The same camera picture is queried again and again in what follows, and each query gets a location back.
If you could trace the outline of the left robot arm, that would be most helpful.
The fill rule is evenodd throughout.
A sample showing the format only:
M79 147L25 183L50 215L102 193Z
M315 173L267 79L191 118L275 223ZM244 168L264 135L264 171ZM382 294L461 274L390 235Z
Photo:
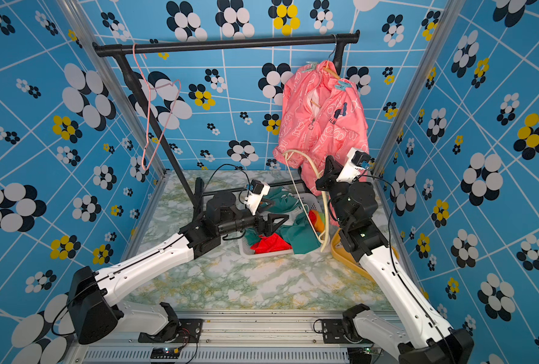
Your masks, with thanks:
M217 248L234 232L254 229L273 235L285 214L261 215L257 208L239 209L231 192L219 192L193 220L163 243L110 267L84 267L74 274L66 309L79 344L89 345L116 332L137 332L141 342L165 343L178 338L180 323L168 303L148 306L126 297L153 278Z

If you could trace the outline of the green letter jacket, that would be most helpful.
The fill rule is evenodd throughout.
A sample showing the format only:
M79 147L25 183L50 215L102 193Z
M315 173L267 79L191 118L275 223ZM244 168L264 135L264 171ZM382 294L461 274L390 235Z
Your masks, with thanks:
M269 190L266 198L273 202L266 210L266 214L285 214L289 216L289 221L275 233L284 241L289 243L294 250L294 254L310 253L321 247L321 242L317 238L326 230L326 219L323 212L310 210L301 201L301 194L292 194L281 187ZM262 235L258 235L255 230L248 229L245 232L245 240L251 247L260 240Z

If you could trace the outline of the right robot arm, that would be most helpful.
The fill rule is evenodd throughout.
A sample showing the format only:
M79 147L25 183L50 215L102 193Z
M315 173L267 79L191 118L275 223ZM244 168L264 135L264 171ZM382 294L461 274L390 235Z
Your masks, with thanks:
M393 325L360 304L343 313L345 333L352 342L376 344L400 363L467 363L473 338L433 308L373 221L378 204L372 183L364 180L367 156L356 151L345 165L327 156L316 187L329 195L327 212L339 225L342 247L372 277L402 324Z

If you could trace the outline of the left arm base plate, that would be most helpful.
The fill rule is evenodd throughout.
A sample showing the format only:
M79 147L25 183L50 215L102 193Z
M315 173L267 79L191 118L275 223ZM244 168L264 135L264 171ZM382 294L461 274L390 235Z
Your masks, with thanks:
M143 344L195 344L200 340L203 324L204 320L200 318L180 318L155 335L140 333L137 341Z

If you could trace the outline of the pink printed jacket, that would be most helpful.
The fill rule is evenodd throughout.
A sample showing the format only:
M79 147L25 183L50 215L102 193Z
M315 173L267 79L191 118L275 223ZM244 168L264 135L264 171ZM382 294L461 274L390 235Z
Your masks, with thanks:
M340 91L333 62L305 65L283 90L279 140L273 157L292 169L316 196L316 171L324 171L327 156L344 164L351 148L369 153L368 123L358 88Z

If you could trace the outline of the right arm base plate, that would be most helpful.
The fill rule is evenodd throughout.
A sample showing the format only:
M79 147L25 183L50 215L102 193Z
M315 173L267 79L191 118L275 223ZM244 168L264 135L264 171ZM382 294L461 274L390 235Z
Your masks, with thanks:
M319 319L320 328L317 330L324 344L371 344L367 339L352 336L345 330L341 319Z

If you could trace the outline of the red white rainbow jacket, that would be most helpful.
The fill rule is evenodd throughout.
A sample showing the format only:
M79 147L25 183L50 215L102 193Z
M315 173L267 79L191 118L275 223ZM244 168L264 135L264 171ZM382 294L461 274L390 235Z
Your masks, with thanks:
M251 246L251 250L256 255L266 253L276 253L291 250L292 246L284 241L278 234L269 237L260 237L260 240Z

